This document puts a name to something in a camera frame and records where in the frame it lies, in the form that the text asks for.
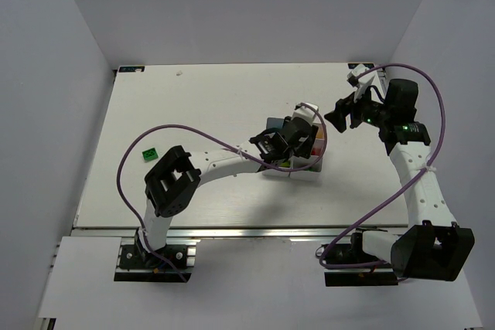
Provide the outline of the dark green lego brick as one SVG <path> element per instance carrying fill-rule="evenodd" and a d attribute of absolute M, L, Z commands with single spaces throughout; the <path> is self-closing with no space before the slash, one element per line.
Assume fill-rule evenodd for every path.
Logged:
<path fill-rule="evenodd" d="M 159 156 L 155 148 L 149 148 L 142 152 L 142 157 L 145 162 L 150 162 L 156 160 Z"/>

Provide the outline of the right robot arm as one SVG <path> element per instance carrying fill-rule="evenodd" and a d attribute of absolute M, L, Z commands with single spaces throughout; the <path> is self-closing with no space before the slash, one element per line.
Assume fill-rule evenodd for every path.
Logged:
<path fill-rule="evenodd" d="M 400 179 L 408 213 L 408 229 L 398 236 L 356 226 L 348 245 L 331 243 L 320 260 L 326 268 L 357 269 L 390 266 L 398 278 L 454 281 L 475 243 L 473 231 L 462 228 L 450 212 L 431 160 L 426 126 L 415 120 L 418 85 L 390 81 L 385 98 L 373 100 L 371 89 L 340 99 L 325 119 L 338 132 L 370 124 L 379 130 L 387 155 Z"/>

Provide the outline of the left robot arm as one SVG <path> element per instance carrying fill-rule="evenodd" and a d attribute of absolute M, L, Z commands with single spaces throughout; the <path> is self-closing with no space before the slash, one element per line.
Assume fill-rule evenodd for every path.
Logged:
<path fill-rule="evenodd" d="M 145 176 L 146 210 L 138 240 L 145 252 L 166 246 L 172 218 L 190 203 L 195 191 L 209 182 L 238 174 L 259 173 L 279 167 L 292 157 L 310 158 L 318 127 L 314 114 L 297 114 L 282 128 L 265 130 L 233 151 L 187 152 L 170 148 Z"/>

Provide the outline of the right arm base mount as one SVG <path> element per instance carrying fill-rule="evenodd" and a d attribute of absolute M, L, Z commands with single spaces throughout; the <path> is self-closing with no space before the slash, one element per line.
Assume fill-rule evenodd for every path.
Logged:
<path fill-rule="evenodd" d="M 369 267 L 344 268 L 349 264 L 368 264 L 377 258 L 357 252 L 350 243 L 338 243 L 327 255 L 325 264 L 339 265 L 338 268 L 324 271 L 327 287 L 384 287 L 396 286 L 401 282 L 390 264 Z"/>

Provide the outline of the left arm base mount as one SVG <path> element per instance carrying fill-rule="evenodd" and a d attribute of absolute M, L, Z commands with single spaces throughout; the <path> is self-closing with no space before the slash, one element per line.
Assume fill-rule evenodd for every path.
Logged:
<path fill-rule="evenodd" d="M 172 240 L 157 251 L 143 250 L 135 241 L 122 240 L 114 270 L 115 282 L 178 283 L 189 281 L 196 258 L 196 242 Z"/>

